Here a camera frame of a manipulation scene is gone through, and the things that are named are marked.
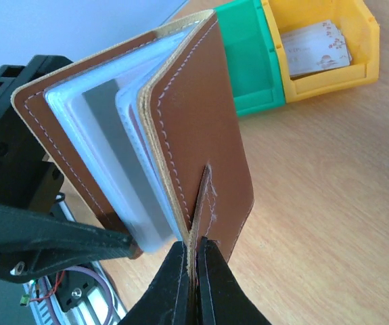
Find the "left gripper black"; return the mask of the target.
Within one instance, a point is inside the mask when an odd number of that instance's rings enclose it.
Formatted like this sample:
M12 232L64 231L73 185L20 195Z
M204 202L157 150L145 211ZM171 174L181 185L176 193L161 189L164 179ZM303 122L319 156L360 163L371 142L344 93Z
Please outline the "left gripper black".
M6 282L23 284L135 254L128 234L43 214L54 205L64 177L45 160L44 148L13 109L11 94L69 63L64 56L37 55L25 66L0 66L0 280Z

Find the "brown leather card holder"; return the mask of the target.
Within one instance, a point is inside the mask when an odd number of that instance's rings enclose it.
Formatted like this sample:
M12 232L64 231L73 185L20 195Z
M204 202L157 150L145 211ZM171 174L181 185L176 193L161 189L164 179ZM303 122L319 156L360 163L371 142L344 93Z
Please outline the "brown leather card holder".
M229 260L254 204L217 13L46 74L12 105L96 219L154 252L201 239Z

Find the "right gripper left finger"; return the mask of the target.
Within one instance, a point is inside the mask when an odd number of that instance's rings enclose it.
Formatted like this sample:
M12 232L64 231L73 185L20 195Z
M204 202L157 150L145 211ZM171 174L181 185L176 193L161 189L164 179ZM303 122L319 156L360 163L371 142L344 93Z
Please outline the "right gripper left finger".
M122 325L189 324L187 249L175 242L140 300Z

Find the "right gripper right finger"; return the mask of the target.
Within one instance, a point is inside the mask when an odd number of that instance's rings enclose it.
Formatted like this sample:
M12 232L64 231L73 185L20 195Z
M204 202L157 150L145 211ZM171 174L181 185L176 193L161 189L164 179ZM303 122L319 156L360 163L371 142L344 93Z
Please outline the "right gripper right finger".
M198 324L271 324L246 296L215 241L201 239L196 262Z

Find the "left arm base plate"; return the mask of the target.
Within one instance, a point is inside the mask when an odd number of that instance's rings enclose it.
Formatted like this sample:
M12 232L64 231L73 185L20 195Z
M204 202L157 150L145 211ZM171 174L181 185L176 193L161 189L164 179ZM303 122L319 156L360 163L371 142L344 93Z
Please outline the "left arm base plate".
M65 315L84 303L103 324L108 312L115 312L114 293L102 269L80 265L50 275L47 281L55 289L50 300L57 315Z

